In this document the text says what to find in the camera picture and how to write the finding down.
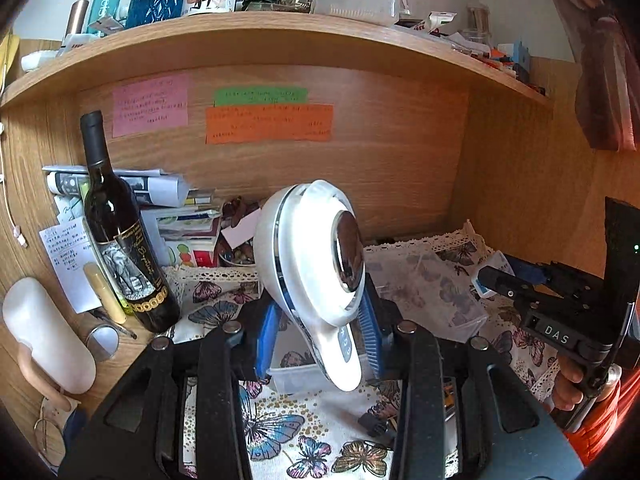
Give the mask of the person's right hand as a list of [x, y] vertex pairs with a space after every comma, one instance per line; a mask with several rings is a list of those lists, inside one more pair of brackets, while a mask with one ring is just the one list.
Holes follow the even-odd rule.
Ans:
[[560, 411], [573, 411], [582, 402], [584, 394], [577, 388], [584, 378], [584, 372], [578, 363], [568, 356], [558, 356], [559, 373], [554, 380], [552, 402]]

